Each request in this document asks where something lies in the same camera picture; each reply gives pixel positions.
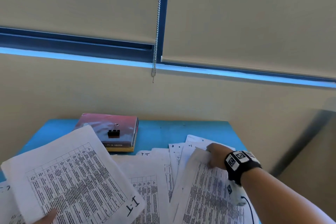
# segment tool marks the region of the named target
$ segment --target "person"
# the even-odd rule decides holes
[[[233,150],[216,143],[207,150],[211,153],[209,166],[226,170],[224,161]],[[335,224],[316,205],[259,167],[243,172],[240,182],[262,224]],[[51,224],[55,216],[56,210],[52,210],[34,224]]]

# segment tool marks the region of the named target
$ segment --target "stack of papers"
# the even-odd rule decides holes
[[[212,142],[188,135],[110,156],[90,126],[79,128],[2,163],[0,223],[31,224],[53,208],[54,224],[252,223],[249,206],[229,199],[227,172],[207,167]]]

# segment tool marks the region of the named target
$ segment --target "blue window frame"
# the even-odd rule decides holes
[[[222,71],[241,72],[246,74],[303,79],[309,81],[336,82],[336,80],[329,78],[317,78],[292,74],[280,74],[252,70],[230,69],[223,67],[207,67],[200,65],[161,62],[167,3],[168,0],[161,0],[157,41],[157,64],[183,66],[190,68],[216,69]],[[151,63],[153,61],[154,54],[154,45],[152,44],[132,43],[109,39],[98,39],[84,36],[73,36],[3,27],[0,27],[0,47],[53,53],[66,53],[81,56],[140,61],[148,63]]]

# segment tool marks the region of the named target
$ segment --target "black cable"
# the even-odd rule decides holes
[[[251,210],[251,216],[252,216],[252,223],[254,224],[254,218],[253,218],[253,213],[252,213],[252,208],[250,205],[250,202],[246,199],[246,197],[240,196],[240,198],[244,198],[246,200],[246,202],[249,204],[250,210]]]

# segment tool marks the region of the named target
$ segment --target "book spine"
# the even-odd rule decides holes
[[[105,147],[131,147],[130,144],[120,144],[120,143],[103,143]]]

